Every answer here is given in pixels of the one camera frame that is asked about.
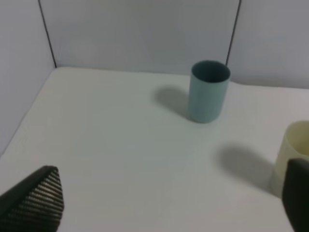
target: white surface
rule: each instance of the white surface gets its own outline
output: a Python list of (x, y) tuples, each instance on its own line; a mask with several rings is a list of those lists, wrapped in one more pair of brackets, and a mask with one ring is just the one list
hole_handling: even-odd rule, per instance
[(0, 155), (54, 68), (37, 0), (0, 0)]
[(56, 165), (59, 232), (292, 232), (263, 189), (309, 91), (230, 83), (221, 116), (184, 117), (189, 77), (60, 68), (0, 159), (0, 193)]
[(309, 88), (309, 1), (244, 0), (228, 66), (249, 85)]
[(225, 63), (239, 0), (41, 0), (59, 66), (189, 74)]

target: cup opening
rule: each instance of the cup opening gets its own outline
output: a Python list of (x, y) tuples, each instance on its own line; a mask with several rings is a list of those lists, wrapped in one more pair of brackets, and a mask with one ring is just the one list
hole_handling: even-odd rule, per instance
[(192, 74), (201, 81), (218, 83), (226, 81), (230, 77), (231, 72), (227, 66), (220, 62), (205, 60), (196, 63), (192, 67)]
[(309, 156), (309, 121), (291, 124), (285, 133), (285, 138), (294, 150)]

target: cup rim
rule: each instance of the cup rim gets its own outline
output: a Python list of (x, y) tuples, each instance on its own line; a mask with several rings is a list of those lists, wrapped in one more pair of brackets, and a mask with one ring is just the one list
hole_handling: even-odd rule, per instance
[(284, 140), (286, 141), (286, 144), (297, 154), (299, 154), (300, 156), (305, 156), (305, 157), (309, 157), (309, 155), (306, 155), (306, 154), (303, 154), (303, 153), (300, 153), (299, 151), (297, 151), (293, 146), (292, 144), (290, 143), (289, 139), (288, 139), (288, 131), (291, 129), (292, 126), (294, 126), (295, 124), (298, 124), (298, 123), (308, 123), (309, 124), (309, 120), (300, 120), (300, 121), (295, 121), (295, 122), (292, 122), (288, 127), (287, 129), (285, 130), (285, 133), (284, 133)]
[(216, 84), (229, 80), (231, 71), (219, 61), (202, 60), (192, 66), (191, 74), (202, 82)]

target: white table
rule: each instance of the white table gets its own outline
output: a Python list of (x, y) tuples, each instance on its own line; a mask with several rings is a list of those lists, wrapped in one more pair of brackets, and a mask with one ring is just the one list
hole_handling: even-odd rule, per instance
[(220, 118), (185, 117), (189, 77), (60, 68), (0, 159), (0, 193), (59, 168), (60, 232), (291, 232), (265, 191), (309, 90), (230, 83)]

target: yellow cup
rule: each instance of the yellow cup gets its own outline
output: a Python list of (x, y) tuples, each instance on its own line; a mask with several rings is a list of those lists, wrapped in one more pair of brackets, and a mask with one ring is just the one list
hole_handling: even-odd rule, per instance
[(290, 159), (309, 161), (309, 121), (292, 123), (285, 131), (270, 180), (272, 192), (281, 198), (287, 163)]

